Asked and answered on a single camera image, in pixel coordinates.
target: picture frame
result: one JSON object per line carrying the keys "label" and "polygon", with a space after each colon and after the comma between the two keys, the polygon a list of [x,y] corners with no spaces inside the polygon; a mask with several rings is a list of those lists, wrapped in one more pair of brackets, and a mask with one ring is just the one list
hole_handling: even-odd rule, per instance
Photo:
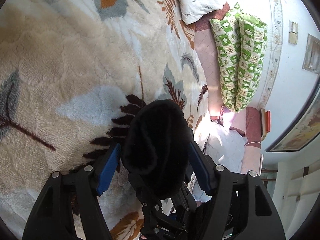
{"label": "picture frame", "polygon": [[320,77],[306,104],[266,152],[298,152],[320,134]]}

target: blanket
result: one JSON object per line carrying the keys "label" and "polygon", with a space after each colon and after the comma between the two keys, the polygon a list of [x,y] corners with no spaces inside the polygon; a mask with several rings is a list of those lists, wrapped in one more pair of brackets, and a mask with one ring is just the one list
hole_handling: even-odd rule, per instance
{"label": "blanket", "polygon": [[[178,0],[7,0],[0,10],[0,216],[21,239],[53,171],[123,144],[133,117],[170,99],[197,134],[209,118],[194,25]],[[141,205],[121,163],[99,198],[114,240],[138,239]],[[73,198],[76,231],[84,238]],[[172,204],[165,200],[164,210]]]}

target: screw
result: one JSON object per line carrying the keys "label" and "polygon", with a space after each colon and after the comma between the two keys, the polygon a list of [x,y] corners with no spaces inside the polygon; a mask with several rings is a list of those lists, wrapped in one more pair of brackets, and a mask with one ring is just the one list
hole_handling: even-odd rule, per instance
{"label": "screw", "polygon": [[217,171],[224,171],[224,167],[220,164],[216,165],[216,170]]}
{"label": "screw", "polygon": [[250,176],[257,177],[257,173],[255,171],[249,171]]}
{"label": "screw", "polygon": [[59,175],[60,175],[60,173],[58,171],[55,171],[54,173],[51,174],[51,176],[53,178],[57,178],[57,177],[59,177]]}
{"label": "screw", "polygon": [[88,165],[88,166],[85,166],[84,167],[84,170],[85,171],[92,171],[93,170],[93,167],[91,165]]}

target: red book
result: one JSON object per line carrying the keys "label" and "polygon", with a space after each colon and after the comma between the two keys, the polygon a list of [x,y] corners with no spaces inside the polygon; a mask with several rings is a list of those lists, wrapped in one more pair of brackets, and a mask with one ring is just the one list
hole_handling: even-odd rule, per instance
{"label": "red book", "polygon": [[267,133],[271,130],[271,116],[270,111],[266,111],[266,126],[267,126]]}

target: framed painting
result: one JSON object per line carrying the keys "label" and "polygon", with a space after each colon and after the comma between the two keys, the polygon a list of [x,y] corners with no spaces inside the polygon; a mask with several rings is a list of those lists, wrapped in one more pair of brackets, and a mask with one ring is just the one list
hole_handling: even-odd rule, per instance
{"label": "framed painting", "polygon": [[320,77],[307,103],[266,152],[298,152],[320,134]]}

